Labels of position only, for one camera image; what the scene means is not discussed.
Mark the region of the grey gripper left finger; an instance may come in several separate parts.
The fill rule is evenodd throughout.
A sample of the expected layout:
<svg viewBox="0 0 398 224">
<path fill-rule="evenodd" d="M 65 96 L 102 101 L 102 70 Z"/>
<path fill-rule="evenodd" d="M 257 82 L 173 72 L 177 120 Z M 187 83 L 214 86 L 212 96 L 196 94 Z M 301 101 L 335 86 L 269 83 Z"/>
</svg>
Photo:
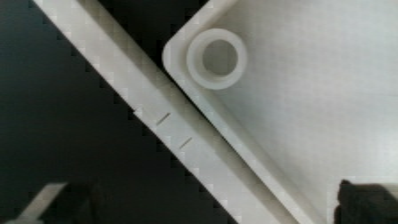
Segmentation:
<svg viewBox="0 0 398 224">
<path fill-rule="evenodd" d="M 6 224 L 45 224 L 42 216 L 51 208 L 56 198 L 68 186 L 67 182 L 51 183 L 45 185 L 20 216 L 12 219 Z"/>
</svg>

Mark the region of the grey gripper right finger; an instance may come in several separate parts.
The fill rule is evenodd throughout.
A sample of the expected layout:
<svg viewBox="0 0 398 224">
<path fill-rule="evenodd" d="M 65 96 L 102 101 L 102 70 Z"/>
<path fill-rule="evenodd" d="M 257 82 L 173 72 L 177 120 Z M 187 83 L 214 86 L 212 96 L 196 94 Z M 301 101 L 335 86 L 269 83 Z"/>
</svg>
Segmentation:
<svg viewBox="0 0 398 224">
<path fill-rule="evenodd" d="M 398 184 L 342 181 L 335 224 L 398 224 Z"/>
</svg>

